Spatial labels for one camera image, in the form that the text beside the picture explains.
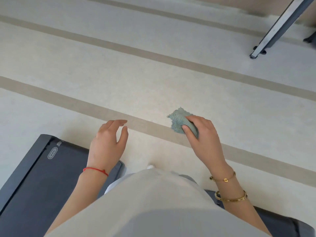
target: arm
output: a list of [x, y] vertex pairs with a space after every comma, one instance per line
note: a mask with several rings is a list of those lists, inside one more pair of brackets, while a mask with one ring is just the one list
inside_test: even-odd
[[[126, 120], [111, 120], [100, 127], [90, 145], [87, 167], [94, 167], [110, 173], [125, 150], [128, 138], [127, 127], [123, 127], [118, 142], [116, 142], [116, 132], [126, 122]], [[106, 179], [107, 176], [99, 171], [87, 169], [82, 172], [74, 191], [46, 234], [92, 204], [97, 199]]]
[[[198, 116], [188, 116], [187, 119], [193, 122], [199, 130], [199, 139], [196, 139], [189, 127], [185, 125], [182, 127], [196, 156], [206, 165], [214, 179], [229, 178], [228, 182], [216, 181], [221, 198], [242, 197], [244, 191], [237, 178], [231, 178], [233, 169], [225, 161], [222, 145], [212, 122]], [[225, 210], [231, 214], [271, 235], [249, 199], [238, 202], [223, 202], [223, 204]]]

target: green cloth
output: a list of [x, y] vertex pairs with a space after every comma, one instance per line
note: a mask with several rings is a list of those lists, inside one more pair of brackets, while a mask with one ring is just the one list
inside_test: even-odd
[[171, 128], [177, 133], [184, 134], [184, 131], [182, 129], [183, 125], [186, 125], [189, 127], [192, 131], [192, 133], [195, 135], [195, 137], [198, 139], [198, 129], [196, 126], [188, 121], [186, 116], [192, 116], [193, 114], [185, 111], [182, 107], [179, 109], [175, 110], [172, 114], [168, 115], [167, 117], [172, 120], [172, 125]]

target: bracelet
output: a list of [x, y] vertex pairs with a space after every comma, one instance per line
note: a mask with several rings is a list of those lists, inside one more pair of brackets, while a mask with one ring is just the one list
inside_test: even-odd
[[211, 177], [210, 177], [210, 180], [219, 181], [219, 180], [221, 180], [221, 179], [214, 179], [213, 176], [211, 176]]
[[215, 198], [218, 199], [218, 200], [220, 200], [220, 201], [223, 201], [223, 202], [238, 202], [238, 201], [245, 200], [245, 199], [248, 198], [247, 192], [244, 191], [244, 193], [245, 193], [244, 196], [241, 197], [241, 198], [237, 198], [237, 199], [222, 199], [222, 198], [220, 198], [220, 197], [217, 196], [217, 195], [219, 194], [219, 191], [216, 191], [216, 192], [215, 192]]
[[106, 176], [109, 176], [109, 175], [105, 172], [105, 170], [99, 170], [99, 169], [93, 168], [93, 167], [86, 167], [86, 168], [83, 169], [83, 171], [85, 171], [86, 169], [97, 170], [97, 171], [102, 172], [102, 173], [105, 174]]

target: floor stripe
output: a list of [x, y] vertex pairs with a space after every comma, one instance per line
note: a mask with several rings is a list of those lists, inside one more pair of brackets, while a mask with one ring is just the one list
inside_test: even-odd
[[241, 83], [248, 84], [251, 86], [260, 87], [260, 88], [268, 89], [271, 91], [277, 91], [280, 93], [316, 101], [316, 92], [314, 91], [304, 90], [301, 88], [288, 86], [288, 85], [273, 82], [270, 80], [264, 80], [264, 79], [256, 78], [250, 75], [244, 75], [244, 74], [240, 74], [240, 73], [236, 73], [232, 71], [227, 71], [220, 68], [211, 67], [211, 66], [191, 62], [191, 61], [186, 61], [183, 59], [179, 59], [179, 58], [175, 58], [175, 57], [171, 57], [167, 55], [162, 55], [162, 54], [158, 54], [151, 51], [145, 51], [142, 49], [138, 49], [138, 48], [134, 48], [134, 47], [126, 46], [126, 45], [121, 45], [114, 42], [109, 42], [109, 41], [105, 41], [105, 40], [101, 40], [101, 39], [97, 39], [93, 37], [84, 36], [77, 33], [72, 33], [69, 31], [63, 31], [63, 30], [56, 29], [53, 27], [39, 25], [36, 23], [19, 20], [12, 17], [0, 15], [0, 21], [4, 23], [9, 23], [15, 26], [19, 26], [19, 27], [24, 27], [30, 30], [40, 31], [42, 33], [46, 33], [49, 35], [54, 35], [57, 37], [62, 37], [62, 38], [70, 39], [73, 41], [78, 41], [78, 42], [82, 42], [82, 43], [86, 43], [86, 44], [90, 44], [94, 46], [99, 46], [99, 47], [110, 49], [113, 51], [118, 51], [118, 52], [126, 53], [129, 55], [135, 55], [138, 57], [142, 57], [142, 58], [154, 60], [157, 62], [205, 73], [208, 75], [213, 75], [220, 78], [241, 82]]
[[[199, 18], [195, 18], [195, 17], [189, 17], [189, 16], [170, 13], [170, 12], [166, 12], [166, 11], [160, 11], [160, 10], [156, 10], [156, 9], [152, 9], [152, 8], [148, 8], [148, 7], [140, 7], [140, 6], [136, 6], [133, 4], [123, 3], [123, 2], [113, 1], [113, 0], [88, 0], [88, 1], [93, 1], [93, 2], [102, 3], [102, 4], [113, 6], [113, 7], [120, 7], [120, 8], [133, 10], [133, 11], [153, 14], [153, 15], [157, 15], [157, 16], [168, 17], [168, 18], [172, 18], [172, 19], [176, 19], [176, 20], [192, 22], [192, 23], [196, 23], [196, 24], [200, 24], [200, 25], [216, 27], [216, 28], [220, 28], [223, 30], [234, 31], [237, 33], [252, 35], [252, 36], [256, 36], [256, 37], [264, 37], [266, 34], [266, 32], [264, 32], [264, 31], [255, 31], [255, 30], [250, 30], [250, 29], [243, 28], [243, 27], [235, 27], [232, 25], [227, 25], [227, 24], [218, 23], [218, 22], [214, 22], [214, 21], [208, 21], [208, 20], [203, 20], [203, 19], [199, 19]], [[287, 43], [291, 43], [291, 44], [300, 45], [300, 46], [310, 48], [310, 45], [304, 43], [302, 40], [288, 38], [288, 37], [281, 37], [280, 40], [283, 42], [287, 42]]]
[[[191, 147], [186, 136], [171, 128], [144, 119], [110, 110], [92, 103], [0, 76], [0, 88], [28, 96], [100, 120], [128, 120], [128, 128], [175, 144]], [[269, 157], [222, 144], [225, 158], [236, 163], [316, 187], [316, 172]]]

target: gold bangle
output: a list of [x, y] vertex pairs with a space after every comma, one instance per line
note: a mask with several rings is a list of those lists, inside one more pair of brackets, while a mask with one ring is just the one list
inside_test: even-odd
[[219, 180], [221, 180], [221, 179], [214, 179], [213, 176], [211, 176], [211, 177], [210, 177], [210, 180], [219, 181]]
[[222, 199], [220, 197], [218, 197], [217, 195], [219, 194], [219, 191], [216, 191], [215, 192], [215, 198], [218, 199], [218, 200], [221, 200], [223, 202], [238, 202], [238, 201], [241, 201], [241, 200], [245, 200], [248, 198], [248, 194], [246, 193], [246, 191], [244, 191], [244, 196], [241, 197], [241, 198], [237, 198], [237, 199]]

